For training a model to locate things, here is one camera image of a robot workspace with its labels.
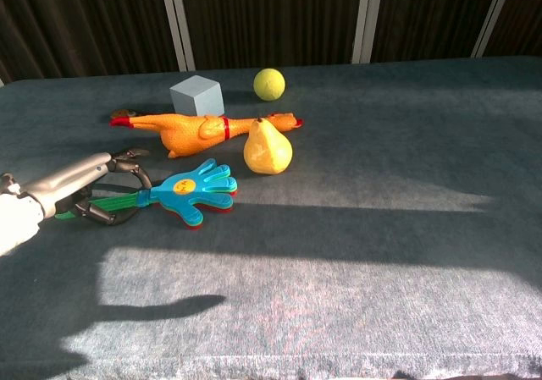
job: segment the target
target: pear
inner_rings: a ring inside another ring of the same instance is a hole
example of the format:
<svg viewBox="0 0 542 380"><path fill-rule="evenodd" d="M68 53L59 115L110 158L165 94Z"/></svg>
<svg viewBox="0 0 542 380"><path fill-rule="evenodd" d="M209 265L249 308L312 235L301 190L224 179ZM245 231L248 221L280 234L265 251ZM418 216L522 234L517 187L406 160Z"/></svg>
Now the pear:
<svg viewBox="0 0 542 380"><path fill-rule="evenodd" d="M251 124L243 155L254 173L278 174L290 164L291 143L271 122L258 118Z"/></svg>

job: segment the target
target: cube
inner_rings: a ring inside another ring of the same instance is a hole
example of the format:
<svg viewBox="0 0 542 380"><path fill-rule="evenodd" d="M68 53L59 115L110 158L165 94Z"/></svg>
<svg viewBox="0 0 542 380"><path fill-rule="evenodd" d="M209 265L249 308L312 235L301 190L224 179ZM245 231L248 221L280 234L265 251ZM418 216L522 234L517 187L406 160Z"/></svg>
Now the cube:
<svg viewBox="0 0 542 380"><path fill-rule="evenodd" d="M183 115L224 115L222 91L217 81L194 75L169 88L175 112Z"/></svg>

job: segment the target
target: orange rubber chicken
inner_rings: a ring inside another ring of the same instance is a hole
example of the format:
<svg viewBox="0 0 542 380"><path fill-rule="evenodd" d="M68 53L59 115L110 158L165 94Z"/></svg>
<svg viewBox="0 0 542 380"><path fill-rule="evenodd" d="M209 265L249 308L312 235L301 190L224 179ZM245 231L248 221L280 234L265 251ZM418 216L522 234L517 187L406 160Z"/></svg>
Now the orange rubber chicken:
<svg viewBox="0 0 542 380"><path fill-rule="evenodd" d="M229 119L225 117L185 116L177 113L120 117L113 119L111 126L127 126L134 129L158 132L162 143L169 149L169 158L190 156L216 146L232 137L248 133L254 118ZM303 125L293 113L276 113L267 116L275 128L287 132Z"/></svg>

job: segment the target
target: curtain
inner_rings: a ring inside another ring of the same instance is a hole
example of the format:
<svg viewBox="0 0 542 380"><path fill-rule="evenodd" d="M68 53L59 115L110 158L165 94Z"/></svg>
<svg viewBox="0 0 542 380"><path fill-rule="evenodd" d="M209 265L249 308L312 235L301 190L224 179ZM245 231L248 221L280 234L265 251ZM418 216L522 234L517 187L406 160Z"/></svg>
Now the curtain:
<svg viewBox="0 0 542 380"><path fill-rule="evenodd" d="M178 70L163 0L1 0L0 79Z"/></svg>
<svg viewBox="0 0 542 380"><path fill-rule="evenodd" d="M542 56L542 0L506 0L485 56Z"/></svg>
<svg viewBox="0 0 542 380"><path fill-rule="evenodd" d="M184 0L198 69L349 63L359 0Z"/></svg>
<svg viewBox="0 0 542 380"><path fill-rule="evenodd" d="M470 57L492 0L380 0L372 62Z"/></svg>

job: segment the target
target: tennis ball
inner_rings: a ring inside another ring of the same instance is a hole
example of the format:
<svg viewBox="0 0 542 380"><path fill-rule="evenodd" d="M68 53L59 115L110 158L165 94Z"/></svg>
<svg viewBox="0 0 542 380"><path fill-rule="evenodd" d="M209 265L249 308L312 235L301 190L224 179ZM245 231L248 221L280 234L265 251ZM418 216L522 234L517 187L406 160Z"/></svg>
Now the tennis ball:
<svg viewBox="0 0 542 380"><path fill-rule="evenodd" d="M285 77L276 69L263 69L254 77L254 92L264 101L279 99L285 85Z"/></svg>

